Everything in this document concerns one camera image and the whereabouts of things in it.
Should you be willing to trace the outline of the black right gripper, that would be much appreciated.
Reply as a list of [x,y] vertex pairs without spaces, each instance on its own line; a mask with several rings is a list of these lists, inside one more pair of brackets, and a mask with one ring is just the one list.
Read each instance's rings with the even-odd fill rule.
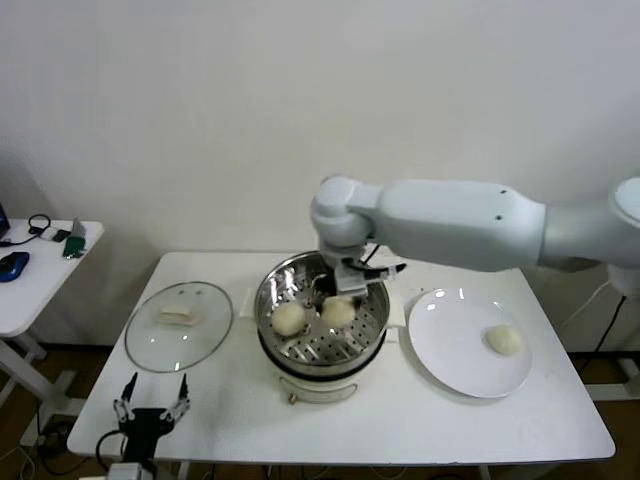
[[[305,307],[312,307],[314,301],[323,301],[325,298],[336,295],[336,284],[332,273],[321,273],[311,281],[312,296],[304,300]],[[364,302],[363,296],[356,296],[352,300],[355,307],[360,307]]]

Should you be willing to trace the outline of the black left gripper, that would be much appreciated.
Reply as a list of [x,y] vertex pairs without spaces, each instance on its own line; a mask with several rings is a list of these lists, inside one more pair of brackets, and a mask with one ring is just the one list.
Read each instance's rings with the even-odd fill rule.
[[190,409],[187,374],[182,377],[177,400],[166,411],[161,408],[130,408],[130,400],[138,379],[134,373],[119,398],[113,401],[120,431],[127,443],[122,459],[125,462],[151,462],[158,441],[173,430],[173,421],[179,421]]

